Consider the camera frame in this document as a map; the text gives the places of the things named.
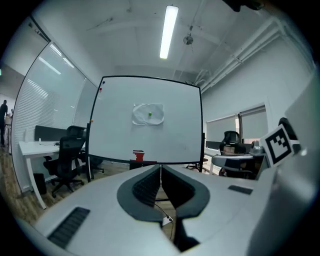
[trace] ceiling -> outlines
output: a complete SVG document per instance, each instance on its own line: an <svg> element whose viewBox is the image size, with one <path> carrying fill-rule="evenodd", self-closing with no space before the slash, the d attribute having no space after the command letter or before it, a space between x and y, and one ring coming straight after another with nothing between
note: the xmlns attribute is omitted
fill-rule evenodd
<svg viewBox="0 0 320 256"><path fill-rule="evenodd" d="M159 57L167 5L179 7L167 59ZM264 23L268 14L222 0L69 0L67 20L88 53L117 75L144 75L194 82L213 74ZM194 41L185 45L191 33Z"/></svg>

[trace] ceiling beam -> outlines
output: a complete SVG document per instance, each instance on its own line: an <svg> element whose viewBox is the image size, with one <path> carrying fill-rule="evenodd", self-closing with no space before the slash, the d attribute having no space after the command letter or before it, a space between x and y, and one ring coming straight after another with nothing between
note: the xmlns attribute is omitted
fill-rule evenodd
<svg viewBox="0 0 320 256"><path fill-rule="evenodd" d="M92 29L88 30L88 33L95 33L97 35L105 35L112 31L117 30L123 30L128 28L143 28L143 27L160 27L162 26L164 21L162 18L154 17L149 19L142 19L142 18L136 18L136 19L122 19L119 20L117 18L112 19L112 21L106 22L105 24L101 26L94 27ZM189 32L189 24L186 22L183 22L182 20L177 20L175 22L175 28L178 28L179 30L184 30L186 33ZM220 39L217 36L214 36L212 34L209 34L203 29L197 25L193 26L192 36L203 38L215 45L220 44Z"/></svg>

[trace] desk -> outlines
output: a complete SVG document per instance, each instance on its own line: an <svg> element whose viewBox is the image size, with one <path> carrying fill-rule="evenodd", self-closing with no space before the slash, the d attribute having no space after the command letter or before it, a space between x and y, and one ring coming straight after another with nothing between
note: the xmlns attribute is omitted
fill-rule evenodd
<svg viewBox="0 0 320 256"><path fill-rule="evenodd" d="M19 147L22 152L22 155L26 162L26 167L28 170L28 175L31 181L31 186L33 188L33 191L36 195L36 198L38 199L41 207L43 209L46 209L47 206L45 202L42 200L41 195L39 193L39 190L37 188L36 180L34 177L34 172L32 170L31 166L31 159L32 158L41 158L46 156L52 156L59 154L59 146L54 146L54 143L58 141L19 141Z"/></svg>

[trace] white paper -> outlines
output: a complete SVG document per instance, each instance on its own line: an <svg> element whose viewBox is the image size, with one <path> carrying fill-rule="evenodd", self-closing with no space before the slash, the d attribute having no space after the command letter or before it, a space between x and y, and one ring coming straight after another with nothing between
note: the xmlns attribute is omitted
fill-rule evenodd
<svg viewBox="0 0 320 256"><path fill-rule="evenodd" d="M135 104L132 110L132 122L138 126L157 126L165 119L162 104Z"/></svg>

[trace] black vent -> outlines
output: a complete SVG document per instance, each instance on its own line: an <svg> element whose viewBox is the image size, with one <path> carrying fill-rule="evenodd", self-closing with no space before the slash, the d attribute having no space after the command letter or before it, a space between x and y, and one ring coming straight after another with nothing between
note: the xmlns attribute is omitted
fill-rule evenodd
<svg viewBox="0 0 320 256"><path fill-rule="evenodd" d="M72 237L85 221L90 210L75 208L64 221L49 235L48 239L61 248L66 248Z"/></svg>

